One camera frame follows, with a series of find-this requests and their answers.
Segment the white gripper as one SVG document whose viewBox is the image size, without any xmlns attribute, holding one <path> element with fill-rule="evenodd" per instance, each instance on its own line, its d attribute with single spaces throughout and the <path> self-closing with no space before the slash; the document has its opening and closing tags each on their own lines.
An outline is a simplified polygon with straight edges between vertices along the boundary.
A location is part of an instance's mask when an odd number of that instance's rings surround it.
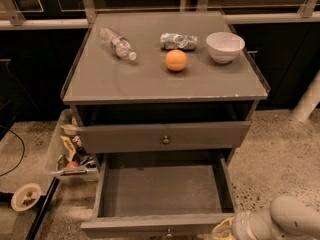
<svg viewBox="0 0 320 240">
<path fill-rule="evenodd" d="M 259 212 L 239 212 L 212 230 L 213 240 L 262 240 L 264 222 Z"/>
</svg>

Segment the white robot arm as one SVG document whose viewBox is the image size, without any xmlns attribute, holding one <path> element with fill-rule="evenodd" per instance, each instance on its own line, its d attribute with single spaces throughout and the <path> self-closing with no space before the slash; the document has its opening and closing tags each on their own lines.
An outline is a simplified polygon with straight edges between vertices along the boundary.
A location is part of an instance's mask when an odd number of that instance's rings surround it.
<svg viewBox="0 0 320 240">
<path fill-rule="evenodd" d="M 267 209 L 239 212 L 212 231 L 213 240 L 320 240 L 320 212 L 291 196 Z"/>
</svg>

